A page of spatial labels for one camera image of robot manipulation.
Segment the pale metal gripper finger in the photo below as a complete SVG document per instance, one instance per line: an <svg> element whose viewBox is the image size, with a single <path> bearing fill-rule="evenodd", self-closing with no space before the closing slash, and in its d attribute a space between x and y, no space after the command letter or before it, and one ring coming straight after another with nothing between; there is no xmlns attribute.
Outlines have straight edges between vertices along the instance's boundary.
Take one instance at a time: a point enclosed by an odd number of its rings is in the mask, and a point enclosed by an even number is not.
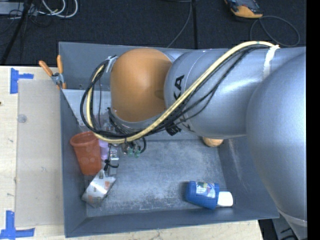
<svg viewBox="0 0 320 240"><path fill-rule="evenodd" d="M109 145L107 159L104 160L104 173L106 176L115 176L119 167L118 148Z"/></svg>

